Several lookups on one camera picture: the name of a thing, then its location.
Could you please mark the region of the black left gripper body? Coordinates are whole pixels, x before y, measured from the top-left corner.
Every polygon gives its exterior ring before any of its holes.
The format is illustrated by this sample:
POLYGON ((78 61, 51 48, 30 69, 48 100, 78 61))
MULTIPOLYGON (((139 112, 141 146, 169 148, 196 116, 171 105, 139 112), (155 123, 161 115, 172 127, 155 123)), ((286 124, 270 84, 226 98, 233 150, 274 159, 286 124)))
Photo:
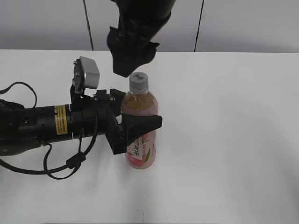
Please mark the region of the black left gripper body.
POLYGON ((74 138, 92 138, 83 154, 87 155, 91 151, 98 135, 105 135, 113 154, 126 153, 123 127, 116 119, 121 111, 111 107, 109 93, 97 90, 94 97, 90 97, 84 93, 75 94, 74 88, 71 88, 70 96, 69 131, 74 138))

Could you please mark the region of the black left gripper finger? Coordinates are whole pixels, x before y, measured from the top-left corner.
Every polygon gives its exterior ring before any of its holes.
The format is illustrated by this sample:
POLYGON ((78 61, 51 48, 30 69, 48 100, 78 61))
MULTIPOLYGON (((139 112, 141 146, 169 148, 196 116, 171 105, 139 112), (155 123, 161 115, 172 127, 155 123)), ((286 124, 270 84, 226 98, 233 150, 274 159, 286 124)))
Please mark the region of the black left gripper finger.
POLYGON ((123 113, 121 118, 127 146, 143 135, 161 128, 163 122, 159 115, 135 116, 123 113))
POLYGON ((126 96, 125 92, 122 92, 118 89, 110 89, 110 105, 114 110, 120 110, 121 104, 126 96))

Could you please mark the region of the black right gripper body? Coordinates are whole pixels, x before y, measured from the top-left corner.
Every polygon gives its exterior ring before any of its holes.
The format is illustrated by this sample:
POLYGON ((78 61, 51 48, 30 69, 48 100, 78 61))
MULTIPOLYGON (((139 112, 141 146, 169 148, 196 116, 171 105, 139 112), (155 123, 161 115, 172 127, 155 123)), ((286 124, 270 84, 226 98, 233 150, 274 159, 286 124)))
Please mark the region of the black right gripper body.
POLYGON ((120 34, 118 29, 110 27, 107 46, 112 55, 113 73, 128 77, 137 68, 154 59, 159 43, 149 42, 143 49, 135 49, 122 42, 120 34))

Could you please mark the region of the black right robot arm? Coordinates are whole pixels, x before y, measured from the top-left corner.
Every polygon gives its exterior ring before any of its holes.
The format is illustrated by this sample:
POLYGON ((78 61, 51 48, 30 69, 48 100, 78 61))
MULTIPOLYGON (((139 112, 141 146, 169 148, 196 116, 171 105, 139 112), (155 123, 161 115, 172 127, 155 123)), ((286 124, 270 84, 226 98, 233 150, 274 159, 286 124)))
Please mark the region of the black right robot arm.
POLYGON ((174 0, 114 0, 119 9, 116 28, 110 27, 107 46, 112 54, 113 73, 128 77, 150 63, 159 43, 154 36, 168 22, 174 0))

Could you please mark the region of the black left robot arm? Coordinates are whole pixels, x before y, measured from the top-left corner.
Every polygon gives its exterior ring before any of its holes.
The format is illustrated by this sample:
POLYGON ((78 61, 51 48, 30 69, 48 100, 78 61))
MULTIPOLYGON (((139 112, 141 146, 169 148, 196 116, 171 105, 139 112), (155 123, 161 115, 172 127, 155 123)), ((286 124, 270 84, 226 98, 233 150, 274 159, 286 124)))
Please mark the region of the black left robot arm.
POLYGON ((2 101, 0 155, 12 156, 47 143, 105 135, 113 154, 123 154, 138 138, 162 126, 158 115, 135 116, 121 112, 125 93, 98 90, 92 98, 73 95, 72 103, 25 109, 2 101))

